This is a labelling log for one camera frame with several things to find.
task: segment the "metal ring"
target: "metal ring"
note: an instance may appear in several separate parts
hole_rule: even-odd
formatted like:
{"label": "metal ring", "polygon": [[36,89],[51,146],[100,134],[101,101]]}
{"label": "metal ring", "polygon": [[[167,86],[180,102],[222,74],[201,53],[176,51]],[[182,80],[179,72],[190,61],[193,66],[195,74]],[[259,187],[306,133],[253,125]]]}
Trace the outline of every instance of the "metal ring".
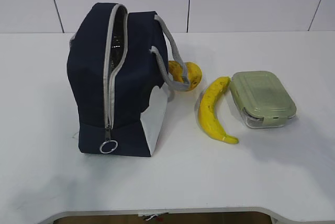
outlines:
{"label": "metal ring", "polygon": [[[107,144],[107,143],[111,143],[111,142],[114,142],[114,143],[115,143],[114,148],[111,149],[111,150],[108,151],[108,152],[104,152],[104,151],[103,151],[103,147],[104,147],[104,145]],[[117,146],[118,146],[118,142],[117,142],[116,140],[108,140],[108,141],[105,141],[104,143],[102,143],[102,144],[100,145],[100,152],[103,153],[103,154],[109,154],[109,153],[115,151],[115,149],[117,148]]]}

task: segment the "zipper pull ring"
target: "zipper pull ring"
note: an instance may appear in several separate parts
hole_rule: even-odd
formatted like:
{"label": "zipper pull ring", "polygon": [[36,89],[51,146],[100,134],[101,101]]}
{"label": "zipper pull ring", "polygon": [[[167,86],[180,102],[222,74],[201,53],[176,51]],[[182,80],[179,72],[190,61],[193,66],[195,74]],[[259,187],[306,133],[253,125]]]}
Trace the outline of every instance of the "zipper pull ring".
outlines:
{"label": "zipper pull ring", "polygon": [[[108,143],[112,143],[112,142],[114,142],[115,146],[114,146],[111,150],[109,150],[109,151],[104,151],[104,150],[103,150],[104,145],[106,145],[106,144],[108,144]],[[110,126],[107,125],[107,127],[105,128],[105,142],[103,142],[103,143],[100,145],[99,150],[100,150],[100,152],[101,152],[102,154],[109,154],[109,153],[115,151],[116,148],[117,148],[117,146],[118,146],[118,142],[117,142],[116,140],[112,140],[112,139],[111,139]]]}

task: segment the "gray handle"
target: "gray handle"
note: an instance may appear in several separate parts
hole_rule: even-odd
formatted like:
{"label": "gray handle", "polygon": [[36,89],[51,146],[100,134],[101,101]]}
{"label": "gray handle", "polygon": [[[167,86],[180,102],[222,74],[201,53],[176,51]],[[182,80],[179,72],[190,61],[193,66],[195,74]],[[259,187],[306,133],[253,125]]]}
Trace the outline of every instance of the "gray handle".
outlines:
{"label": "gray handle", "polygon": [[174,81],[174,80],[170,79],[168,72],[166,72],[166,68],[165,68],[165,65],[164,65],[163,58],[160,55],[159,50],[155,46],[151,46],[150,52],[154,53],[156,55],[156,60],[157,60],[158,67],[159,67],[159,69],[161,71],[161,74],[162,74],[162,77],[163,77],[164,81],[167,83],[167,85],[169,87],[171,87],[172,89],[175,89],[176,91],[180,91],[180,92],[187,91],[190,87],[190,84],[191,84],[190,81],[188,80],[188,77],[187,77],[188,76],[187,75],[188,74],[187,66],[183,62],[183,60],[181,59],[181,57],[179,55],[177,45],[176,45],[171,33],[169,32],[165,22],[163,21],[163,19],[161,17],[159,17],[158,15],[155,15],[154,19],[160,23],[164,34],[166,35],[167,39],[170,42],[173,59],[177,63],[179,63],[180,66],[183,69],[182,79],[183,79],[184,83],[177,82],[177,81]]}

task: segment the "navy blue lunch bag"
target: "navy blue lunch bag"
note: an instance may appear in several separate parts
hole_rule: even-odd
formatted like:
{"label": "navy blue lunch bag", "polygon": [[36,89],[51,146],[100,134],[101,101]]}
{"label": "navy blue lunch bag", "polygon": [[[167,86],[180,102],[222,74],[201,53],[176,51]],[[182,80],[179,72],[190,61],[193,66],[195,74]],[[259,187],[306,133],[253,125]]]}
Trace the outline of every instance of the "navy blue lunch bag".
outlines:
{"label": "navy blue lunch bag", "polygon": [[[184,83],[169,78],[168,51]],[[128,14],[125,6],[97,3],[70,40],[68,78],[78,106],[83,153],[151,156],[170,88],[189,88],[187,67],[156,12]]]}

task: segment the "white tabletop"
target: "white tabletop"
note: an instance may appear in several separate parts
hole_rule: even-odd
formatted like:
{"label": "white tabletop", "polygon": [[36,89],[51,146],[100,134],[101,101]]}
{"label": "white tabletop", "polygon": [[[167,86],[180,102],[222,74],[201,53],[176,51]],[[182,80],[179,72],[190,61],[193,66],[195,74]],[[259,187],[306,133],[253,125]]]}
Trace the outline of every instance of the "white tabletop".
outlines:
{"label": "white tabletop", "polygon": [[[82,154],[66,76],[70,34],[0,35],[0,223],[68,215],[255,210],[286,223],[335,221],[335,32],[174,34],[203,81],[175,92],[154,156]],[[298,108],[289,125],[248,129],[228,93],[229,145],[198,127],[216,77],[274,72]]]}

